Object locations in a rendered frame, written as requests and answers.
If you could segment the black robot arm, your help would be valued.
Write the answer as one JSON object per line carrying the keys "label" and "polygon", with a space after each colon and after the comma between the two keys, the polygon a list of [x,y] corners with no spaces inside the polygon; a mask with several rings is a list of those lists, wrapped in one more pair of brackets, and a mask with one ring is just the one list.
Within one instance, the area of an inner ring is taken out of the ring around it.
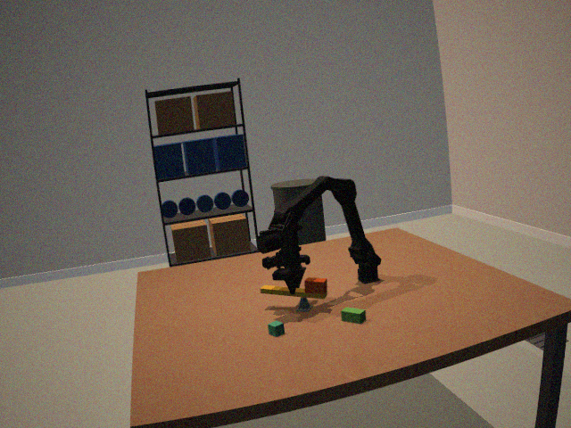
{"label": "black robot arm", "polygon": [[[326,190],[331,191],[335,199],[342,205],[352,239],[348,251],[355,264],[359,264],[358,280],[363,284],[380,281],[377,267],[381,264],[381,258],[375,254],[373,245],[364,235],[355,205],[356,186],[351,179],[320,176],[293,200],[276,207],[269,224],[269,230],[260,231],[257,238],[256,243],[259,251],[265,254],[281,248],[298,246],[297,230],[301,230],[302,226],[297,222],[305,209]],[[267,270],[273,267],[281,268],[280,263],[282,263],[282,256],[278,252],[275,256],[262,259],[262,266]]]}

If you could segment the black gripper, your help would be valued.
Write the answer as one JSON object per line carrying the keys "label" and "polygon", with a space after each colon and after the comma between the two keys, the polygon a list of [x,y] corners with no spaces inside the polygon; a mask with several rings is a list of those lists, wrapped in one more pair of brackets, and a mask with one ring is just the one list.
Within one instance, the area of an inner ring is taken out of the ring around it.
{"label": "black gripper", "polygon": [[280,267],[273,274],[273,280],[285,280],[285,283],[291,294],[295,294],[296,288],[300,288],[302,277],[306,267],[302,267],[302,263],[310,264],[308,255],[300,255],[302,248],[298,246],[293,248],[281,248],[279,254],[282,256]]}

